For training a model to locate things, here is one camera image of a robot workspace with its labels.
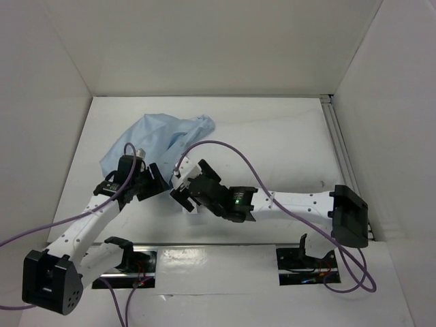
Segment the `light blue pillowcase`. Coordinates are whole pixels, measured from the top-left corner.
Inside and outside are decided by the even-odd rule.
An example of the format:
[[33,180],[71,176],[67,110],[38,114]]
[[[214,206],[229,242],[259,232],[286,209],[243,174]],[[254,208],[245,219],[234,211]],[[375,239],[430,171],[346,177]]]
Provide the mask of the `light blue pillowcase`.
[[155,163],[163,179],[169,183],[174,166],[192,144],[215,130],[215,122],[207,115],[178,119],[167,114],[146,114],[129,127],[100,160],[102,174],[107,176],[118,166],[125,144],[145,151],[145,162]]

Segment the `white pillow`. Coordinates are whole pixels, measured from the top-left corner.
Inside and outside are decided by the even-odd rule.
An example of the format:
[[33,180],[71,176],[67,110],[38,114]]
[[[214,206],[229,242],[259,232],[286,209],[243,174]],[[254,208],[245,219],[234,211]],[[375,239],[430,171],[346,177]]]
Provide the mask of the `white pillow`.
[[204,159],[226,187],[283,193],[332,191],[341,181],[321,110],[294,116],[223,123],[184,155]]

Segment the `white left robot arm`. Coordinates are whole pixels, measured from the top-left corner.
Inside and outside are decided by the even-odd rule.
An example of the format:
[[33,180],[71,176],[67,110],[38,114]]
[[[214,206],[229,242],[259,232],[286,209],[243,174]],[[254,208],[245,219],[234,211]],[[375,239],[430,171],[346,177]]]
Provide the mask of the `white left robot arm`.
[[86,287],[102,274],[128,271],[140,256],[131,241],[116,236],[93,249],[95,239],[133,199],[146,200],[169,188],[156,163],[123,155],[118,168],[94,190],[83,217],[71,224],[47,248],[30,251],[24,259],[22,300],[62,315],[77,306]]

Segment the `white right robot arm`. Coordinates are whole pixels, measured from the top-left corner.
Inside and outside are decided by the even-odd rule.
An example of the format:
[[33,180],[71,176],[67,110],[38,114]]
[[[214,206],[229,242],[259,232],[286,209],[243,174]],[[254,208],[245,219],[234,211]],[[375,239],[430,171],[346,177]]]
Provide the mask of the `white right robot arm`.
[[321,193],[283,193],[257,187],[226,187],[205,160],[189,159],[174,171],[171,197],[185,211],[202,206],[216,217],[234,223],[292,219],[308,221],[317,229],[303,234],[297,258],[305,267],[314,266],[339,246],[368,246],[368,205],[346,185],[335,185]]

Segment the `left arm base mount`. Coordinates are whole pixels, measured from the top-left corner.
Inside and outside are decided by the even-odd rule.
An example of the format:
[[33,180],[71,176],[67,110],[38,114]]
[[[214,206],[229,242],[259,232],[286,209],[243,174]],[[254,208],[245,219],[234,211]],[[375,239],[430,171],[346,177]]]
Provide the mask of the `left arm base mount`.
[[92,283],[94,290],[107,289],[105,279],[115,290],[151,289],[155,287],[157,248],[134,246],[134,258],[127,268],[112,268]]

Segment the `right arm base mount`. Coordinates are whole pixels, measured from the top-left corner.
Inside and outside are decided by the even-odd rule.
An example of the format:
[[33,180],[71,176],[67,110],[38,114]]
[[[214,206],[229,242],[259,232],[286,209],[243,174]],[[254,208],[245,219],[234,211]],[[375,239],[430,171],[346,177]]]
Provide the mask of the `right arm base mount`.
[[338,264],[334,251],[322,259],[312,258],[300,253],[296,247],[277,247],[277,268],[279,285],[315,285],[340,283]]

